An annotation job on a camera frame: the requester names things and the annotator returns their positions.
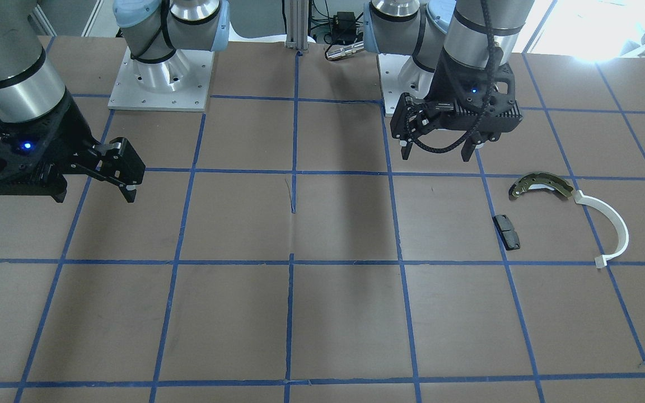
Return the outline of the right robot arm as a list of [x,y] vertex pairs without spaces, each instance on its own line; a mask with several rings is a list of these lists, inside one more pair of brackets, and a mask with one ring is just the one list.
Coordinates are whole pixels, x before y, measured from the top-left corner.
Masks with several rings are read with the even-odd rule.
[[[66,176],[115,185],[128,202],[145,163],[123,137],[95,139],[27,21],[34,1],[0,1],[0,195],[63,202]],[[114,109],[203,110],[207,65],[230,40],[227,1],[115,1],[127,43]]]

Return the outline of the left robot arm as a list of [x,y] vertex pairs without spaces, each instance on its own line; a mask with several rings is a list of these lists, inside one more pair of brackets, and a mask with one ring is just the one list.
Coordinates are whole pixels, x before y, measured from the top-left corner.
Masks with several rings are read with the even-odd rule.
[[533,1],[369,1],[363,41],[369,53],[410,56],[431,77],[405,90],[392,109],[391,135],[408,159],[418,147],[435,154],[497,141],[522,122],[509,58]]

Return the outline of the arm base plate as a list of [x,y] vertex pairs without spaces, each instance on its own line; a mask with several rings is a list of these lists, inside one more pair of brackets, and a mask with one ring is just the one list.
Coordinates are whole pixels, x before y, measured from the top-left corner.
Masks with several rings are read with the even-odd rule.
[[417,66],[412,56],[379,54],[378,68],[385,115],[389,118],[394,114],[402,93],[408,93],[414,99],[423,99],[432,84],[433,72]]
[[202,113],[215,55],[179,49],[171,59],[147,64],[133,60],[127,49],[107,106],[111,110]]

